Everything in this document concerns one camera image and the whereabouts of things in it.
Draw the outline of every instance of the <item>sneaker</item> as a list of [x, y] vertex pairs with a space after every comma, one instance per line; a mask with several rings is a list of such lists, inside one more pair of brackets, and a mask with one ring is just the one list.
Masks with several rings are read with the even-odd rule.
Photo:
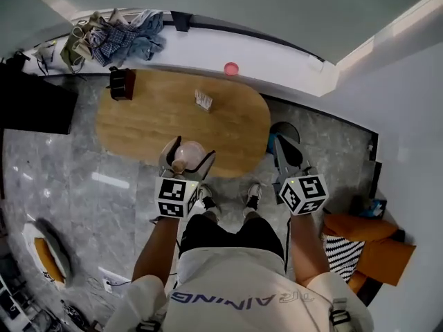
[[246, 217], [250, 212], [257, 212], [258, 203], [262, 198], [262, 186], [259, 183], [254, 183], [248, 190], [248, 199], [246, 200], [246, 207], [243, 209], [243, 216]]
[[219, 208], [217, 208], [217, 205], [213, 201], [213, 193], [208, 185], [200, 185], [199, 200], [201, 201], [201, 204], [203, 204], [205, 211], [213, 212], [215, 215], [220, 214]]

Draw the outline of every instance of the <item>black shorts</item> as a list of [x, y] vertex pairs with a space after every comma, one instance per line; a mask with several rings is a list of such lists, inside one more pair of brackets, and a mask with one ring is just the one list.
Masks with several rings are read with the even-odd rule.
[[263, 218], [249, 219], [236, 234], [219, 227], [204, 215], [196, 214], [188, 222], [180, 244], [180, 255], [200, 247], [260, 248], [283, 257], [277, 234]]

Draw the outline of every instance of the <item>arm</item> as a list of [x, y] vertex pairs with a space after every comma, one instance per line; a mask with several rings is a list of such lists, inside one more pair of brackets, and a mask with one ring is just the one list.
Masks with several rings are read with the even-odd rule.
[[179, 220], [161, 219], [137, 259], [132, 281], [145, 275], [158, 277], [166, 285], [171, 272]]
[[296, 282], [306, 287], [317, 275], [329, 272], [325, 251], [310, 214], [291, 217], [291, 252]]

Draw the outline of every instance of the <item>power outlet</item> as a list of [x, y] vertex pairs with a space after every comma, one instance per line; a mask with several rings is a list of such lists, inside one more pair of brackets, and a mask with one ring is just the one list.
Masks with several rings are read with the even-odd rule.
[[98, 267], [98, 270], [102, 275], [102, 282], [105, 290], [108, 293], [122, 297], [129, 286], [130, 280], [102, 267]]

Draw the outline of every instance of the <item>orange cushion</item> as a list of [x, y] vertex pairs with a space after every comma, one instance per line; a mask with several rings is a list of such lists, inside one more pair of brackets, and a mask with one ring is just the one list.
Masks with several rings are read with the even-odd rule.
[[351, 290], [357, 294], [363, 284], [366, 282], [366, 278], [368, 277], [356, 270], [354, 274], [351, 275], [351, 278], [349, 279], [347, 285], [349, 285]]
[[382, 283], [397, 286], [415, 246], [392, 239], [366, 242], [356, 269]]
[[325, 225], [329, 230], [350, 241], [373, 241], [389, 237], [398, 227], [384, 220], [359, 218], [347, 214], [328, 214]]
[[35, 249], [39, 255], [40, 261], [42, 261], [43, 267], [45, 267], [46, 272], [57, 282], [64, 283], [64, 278], [60, 269], [55, 263], [54, 257], [52, 256], [48, 244], [45, 239], [35, 238], [34, 239]]

